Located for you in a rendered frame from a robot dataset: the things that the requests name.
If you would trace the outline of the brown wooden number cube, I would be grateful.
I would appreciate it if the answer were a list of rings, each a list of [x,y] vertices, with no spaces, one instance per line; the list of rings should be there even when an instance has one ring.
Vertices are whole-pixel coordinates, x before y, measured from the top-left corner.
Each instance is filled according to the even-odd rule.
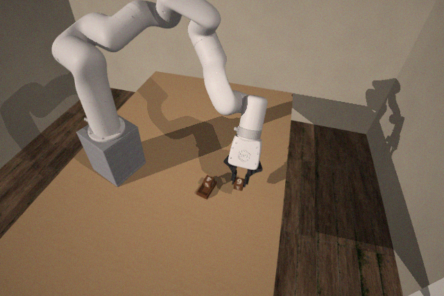
[[[214,177],[207,175],[203,180],[203,186],[206,186],[207,188],[210,189],[212,188],[213,185],[214,185]]]
[[[244,180],[245,179],[243,179],[243,178],[236,177],[235,181],[234,181],[233,189],[242,191],[243,190],[243,186],[244,186]]]

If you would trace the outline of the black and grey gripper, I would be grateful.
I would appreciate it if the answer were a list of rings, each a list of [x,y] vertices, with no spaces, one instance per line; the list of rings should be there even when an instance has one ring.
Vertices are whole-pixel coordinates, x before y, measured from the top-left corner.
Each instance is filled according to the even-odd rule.
[[[236,167],[248,169],[244,180],[244,187],[248,184],[251,175],[262,172],[262,165],[260,163],[261,151],[261,139],[247,139],[238,134],[234,136],[230,154],[223,161],[232,171],[232,184],[234,184],[237,176]]]

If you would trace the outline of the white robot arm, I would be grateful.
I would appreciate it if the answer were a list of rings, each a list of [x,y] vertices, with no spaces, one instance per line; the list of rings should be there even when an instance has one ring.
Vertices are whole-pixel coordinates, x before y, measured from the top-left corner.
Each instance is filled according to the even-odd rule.
[[[262,96],[232,91],[225,73],[227,57],[216,34],[221,23],[218,10],[206,0],[136,0],[113,16],[93,12],[81,17],[52,45],[54,58],[74,76],[92,140],[112,141],[126,129],[114,104],[105,56],[95,46],[120,51],[146,28],[173,28],[182,16],[190,19],[188,34],[202,64],[205,87],[214,108],[226,116],[241,113],[234,131],[247,139],[260,139],[268,101]]]

